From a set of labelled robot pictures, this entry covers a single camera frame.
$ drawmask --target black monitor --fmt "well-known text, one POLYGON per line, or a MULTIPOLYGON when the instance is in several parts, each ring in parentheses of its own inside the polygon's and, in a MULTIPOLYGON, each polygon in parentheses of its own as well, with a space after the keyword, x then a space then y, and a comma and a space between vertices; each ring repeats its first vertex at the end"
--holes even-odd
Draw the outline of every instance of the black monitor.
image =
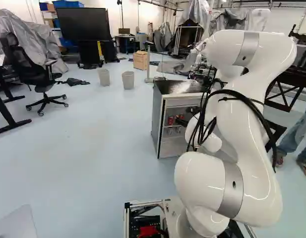
POLYGON ((62 35, 72 41, 110 41, 109 19, 105 8, 56 8, 62 35))

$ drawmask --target red can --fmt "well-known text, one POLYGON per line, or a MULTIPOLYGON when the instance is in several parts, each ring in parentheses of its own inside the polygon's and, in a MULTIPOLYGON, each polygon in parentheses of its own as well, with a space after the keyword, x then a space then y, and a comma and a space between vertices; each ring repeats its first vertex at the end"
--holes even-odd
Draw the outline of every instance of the red can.
POLYGON ((168 125, 172 125, 174 123, 174 117, 173 116, 168 116, 168 125))

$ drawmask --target floor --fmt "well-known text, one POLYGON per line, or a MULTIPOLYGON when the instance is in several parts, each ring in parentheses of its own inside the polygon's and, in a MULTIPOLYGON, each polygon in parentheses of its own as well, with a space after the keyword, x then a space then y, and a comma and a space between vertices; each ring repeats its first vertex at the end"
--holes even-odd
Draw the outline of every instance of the floor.
MULTIPOLYGON (((151 61, 161 59, 151 56, 151 61)), ((144 83, 146 71, 133 69, 127 60, 105 64, 111 85, 101 87, 95 69, 74 64, 69 68, 63 80, 74 77, 91 83, 51 89, 49 95, 67 94, 69 108, 47 105, 39 117, 38 108, 27 112, 24 106, 41 99, 40 94, 26 86, 12 91, 26 98, 7 104, 8 109, 16 120, 31 118, 32 123, 0 135, 0 218, 30 204, 39 238, 121 238, 125 201, 176 194, 177 159, 156 159, 150 137, 153 91, 144 83), (130 91, 122 86, 121 74, 127 70, 135 72, 130 91)), ((162 76, 156 68, 150 66, 151 76, 162 76)), ((298 101, 289 114, 268 107, 264 114, 290 126, 305 108, 306 102, 298 101)), ((4 125, 0 115, 0 127, 4 125)), ((281 221, 255 229, 259 238, 306 237, 306 177, 294 156, 289 155, 277 173, 284 199, 281 221)))

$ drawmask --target office chair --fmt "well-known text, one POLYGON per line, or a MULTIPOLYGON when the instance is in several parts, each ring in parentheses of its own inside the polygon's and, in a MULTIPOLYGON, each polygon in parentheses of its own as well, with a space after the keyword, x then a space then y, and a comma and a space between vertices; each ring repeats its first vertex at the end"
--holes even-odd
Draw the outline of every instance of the office chair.
POLYGON ((22 83, 27 85, 35 85, 35 92, 43 93, 44 98, 30 105, 26 105, 28 111, 32 110, 32 106, 42 104, 40 109, 37 111, 39 116, 43 116, 43 109, 49 103, 62 104, 68 107, 68 103, 58 102, 55 99, 63 98, 66 99, 65 94, 61 96, 48 97, 46 92, 49 91, 56 83, 55 79, 62 76, 61 73, 53 73, 52 65, 57 60, 51 60, 46 63, 46 69, 42 66, 35 64, 29 56, 26 54, 24 49, 19 46, 19 42, 14 33, 2 33, 0 36, 0 42, 2 49, 5 53, 5 57, 10 61, 12 67, 19 75, 19 79, 22 83))

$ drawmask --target wastebasket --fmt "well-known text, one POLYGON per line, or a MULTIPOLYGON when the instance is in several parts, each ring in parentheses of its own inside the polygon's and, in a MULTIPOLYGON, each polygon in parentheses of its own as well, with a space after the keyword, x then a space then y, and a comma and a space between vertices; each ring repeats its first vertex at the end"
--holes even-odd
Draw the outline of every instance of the wastebasket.
POLYGON ((109 86, 110 85, 110 73, 105 68, 98 69, 98 74, 100 78, 100 84, 102 86, 109 86))
POLYGON ((126 71, 122 74, 123 86, 124 89, 134 88, 134 72, 126 71))

